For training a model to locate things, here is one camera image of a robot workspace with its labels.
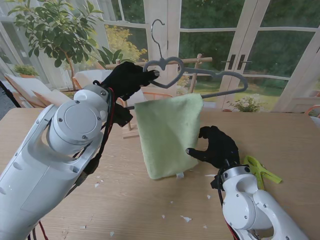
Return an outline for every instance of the heart-shaped hanger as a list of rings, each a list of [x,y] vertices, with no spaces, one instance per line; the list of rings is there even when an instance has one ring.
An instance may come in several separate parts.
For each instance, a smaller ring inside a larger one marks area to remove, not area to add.
[[[228,94],[235,94],[235,93],[240,93],[240,92],[244,92],[247,88],[248,88],[248,81],[247,79],[242,76],[240,73],[237,72],[233,72],[233,71],[222,71],[220,73],[215,73],[212,70],[206,70],[206,69],[199,69],[199,68],[190,68],[190,67],[185,67],[184,62],[176,57],[176,56],[171,56],[168,57],[167,59],[164,59],[162,57],[162,52],[161,52],[161,47],[160,44],[155,40],[154,38],[154,24],[155,22],[159,21],[162,25],[165,25],[160,19],[156,19],[153,21],[152,25],[151,25],[151,37],[153,39],[153,41],[158,45],[159,48],[159,53],[160,53],[160,59],[159,60],[151,60],[148,61],[144,67],[143,67],[143,71],[146,72],[148,70],[149,66],[159,66],[163,71],[166,69],[166,65],[171,62],[171,61],[175,61],[177,62],[177,64],[180,66],[180,72],[178,73],[178,75],[168,84],[162,84],[159,83],[157,81],[150,81],[150,83],[152,83],[153,85],[156,85],[157,87],[163,88],[163,89],[168,89],[171,86],[173,86],[176,82],[179,81],[179,79],[182,77],[182,75],[184,74],[184,72],[190,73],[190,74],[208,74],[213,78],[220,78],[222,76],[233,76],[236,77],[238,79],[240,79],[240,81],[243,83],[243,88],[240,89],[234,89],[234,90],[229,90],[229,91],[221,91],[221,92],[217,92],[217,93],[210,93],[210,94],[205,94],[202,95],[203,99],[207,99],[207,98],[211,98],[211,97],[217,97],[217,96],[221,96],[221,95],[228,95]]]

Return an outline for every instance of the wooden drying rack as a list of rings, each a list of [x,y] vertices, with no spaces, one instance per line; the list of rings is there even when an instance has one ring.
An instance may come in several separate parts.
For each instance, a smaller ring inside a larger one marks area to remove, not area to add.
[[[212,57],[202,57],[202,54],[199,53],[196,58],[186,58],[186,59],[181,59],[182,62],[184,64],[194,64],[194,68],[198,69],[201,63],[208,63],[208,62],[212,62]],[[118,66],[120,64],[120,59],[117,59],[115,61],[115,64],[108,64],[105,66],[105,69],[114,69],[116,66]],[[146,65],[146,62],[134,62],[135,65],[140,66],[140,67],[144,67]],[[176,61],[170,61],[168,62],[168,65],[173,65],[173,64],[178,64],[178,62]],[[197,82],[197,73],[193,73],[192,74],[192,79],[191,79],[191,84],[190,84],[190,89],[189,89],[189,93],[193,93],[195,86],[196,86],[196,82]],[[122,101],[120,99],[122,105],[124,107],[128,106],[127,101]],[[122,137],[124,139],[129,139],[129,138],[135,138],[139,136],[139,132],[138,132],[138,127],[136,124],[132,124],[132,123],[128,123],[126,126],[124,126],[122,128]]]

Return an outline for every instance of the black glove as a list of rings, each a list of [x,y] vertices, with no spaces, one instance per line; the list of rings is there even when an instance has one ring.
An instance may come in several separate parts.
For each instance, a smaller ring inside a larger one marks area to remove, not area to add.
[[[216,126],[204,126],[200,129],[199,138],[208,139],[209,145],[206,151],[187,148],[185,151],[190,156],[202,162],[212,164],[215,168],[220,169],[229,164],[240,163],[238,147],[235,141],[220,131]]]
[[[112,88],[116,98],[128,100],[141,86],[148,86],[151,80],[159,77],[159,71],[143,72],[141,66],[125,61],[116,66],[111,74],[101,83],[104,89]]]

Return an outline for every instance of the green clothespin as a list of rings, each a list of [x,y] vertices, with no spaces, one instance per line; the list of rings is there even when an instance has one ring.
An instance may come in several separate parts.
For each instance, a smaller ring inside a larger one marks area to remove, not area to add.
[[[261,190],[265,189],[264,180],[262,177],[265,177],[276,184],[279,184],[282,179],[273,173],[269,172],[267,169],[265,169],[265,166],[263,166],[257,159],[255,159],[252,156],[245,156],[243,164],[249,165],[251,172],[255,175],[258,188]]]

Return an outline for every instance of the green towel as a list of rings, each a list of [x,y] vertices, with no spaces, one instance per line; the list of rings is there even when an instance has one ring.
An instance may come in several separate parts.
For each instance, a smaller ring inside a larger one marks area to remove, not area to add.
[[[197,144],[202,107],[203,99],[195,93],[134,105],[150,178],[172,176],[198,164],[186,149]]]

